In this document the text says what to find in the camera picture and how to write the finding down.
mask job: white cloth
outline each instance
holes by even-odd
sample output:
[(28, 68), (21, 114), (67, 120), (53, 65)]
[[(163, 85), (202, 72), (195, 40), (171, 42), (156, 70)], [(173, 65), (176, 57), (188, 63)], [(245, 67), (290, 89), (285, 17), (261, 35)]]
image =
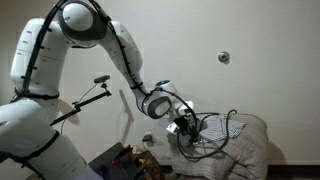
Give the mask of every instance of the white cloth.
[[(206, 128), (200, 131), (201, 142), (220, 141), (227, 138), (226, 118), (224, 116), (210, 116), (204, 120)], [(229, 120), (229, 137), (236, 138), (245, 127), (245, 123)]]

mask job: cloth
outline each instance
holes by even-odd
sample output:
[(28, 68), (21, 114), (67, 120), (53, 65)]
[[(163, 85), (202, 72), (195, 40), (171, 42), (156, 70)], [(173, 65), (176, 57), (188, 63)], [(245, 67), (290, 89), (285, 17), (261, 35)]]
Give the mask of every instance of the cloth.
[[(224, 116), (216, 115), (210, 116), (204, 119), (204, 123), (206, 124), (206, 128), (203, 128), (200, 131), (200, 135), (202, 137), (201, 142), (209, 142), (209, 141), (219, 141), (227, 138), (227, 130), (226, 130), (226, 118)], [(234, 120), (229, 120), (228, 130), (229, 137), (236, 138), (242, 132), (246, 124)]]
[[(169, 134), (170, 159), (174, 173), (196, 177), (195, 179), (265, 179), (267, 175), (267, 126), (260, 118), (235, 114), (231, 119), (245, 123), (246, 127), (235, 139), (230, 139), (223, 153), (191, 162), (185, 159), (177, 146), (176, 136)], [(204, 143), (186, 149), (189, 156), (208, 154), (224, 140)]]

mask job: white wall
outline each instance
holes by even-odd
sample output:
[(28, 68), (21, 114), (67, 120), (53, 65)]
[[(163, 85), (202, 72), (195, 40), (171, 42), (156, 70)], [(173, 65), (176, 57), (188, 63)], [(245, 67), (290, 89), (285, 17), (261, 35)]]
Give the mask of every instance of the white wall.
[[(13, 95), (8, 74), (24, 23), (44, 17), (54, 2), (2, 3), (0, 104)], [(182, 97), (196, 103), (197, 111), (226, 113), (236, 108), (261, 117), (268, 125), (270, 164), (320, 164), (320, 1), (99, 2), (135, 38), (148, 88), (171, 79)], [(218, 62), (221, 51), (231, 54), (230, 64)], [(141, 146), (144, 133), (152, 131), (156, 144), (150, 149), (167, 163), (166, 132), (138, 112), (128, 85), (102, 48), (69, 51), (61, 99), (69, 104), (78, 100), (93, 85), (92, 79), (103, 74), (111, 75), (113, 95), (83, 108), (80, 125), (66, 123), (64, 134), (90, 161), (118, 141)], [(90, 95), (99, 92), (97, 88)], [(15, 167), (6, 162), (0, 179), (28, 173)]]

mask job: wall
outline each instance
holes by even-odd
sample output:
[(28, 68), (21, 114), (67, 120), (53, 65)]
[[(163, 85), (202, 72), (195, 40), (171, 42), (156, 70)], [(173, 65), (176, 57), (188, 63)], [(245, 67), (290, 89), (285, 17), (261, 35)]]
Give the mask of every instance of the wall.
[[(24, 23), (44, 17), (54, 2), (2, 3), (0, 104), (13, 95), (9, 72)], [(268, 125), (270, 164), (320, 163), (320, 1), (99, 2), (136, 40), (148, 88), (171, 79), (197, 111), (236, 108), (261, 117)], [(218, 62), (221, 51), (231, 54), (228, 65)], [(118, 141), (142, 146), (144, 133), (151, 131), (156, 143), (147, 148), (168, 163), (166, 132), (138, 112), (128, 85), (102, 48), (68, 52), (61, 99), (68, 104), (78, 100), (103, 74), (111, 75), (113, 95), (83, 108), (80, 124), (67, 122), (64, 134), (90, 161)], [(99, 92), (95, 88), (89, 96)], [(10, 162), (1, 166), (0, 177), (30, 173)]]

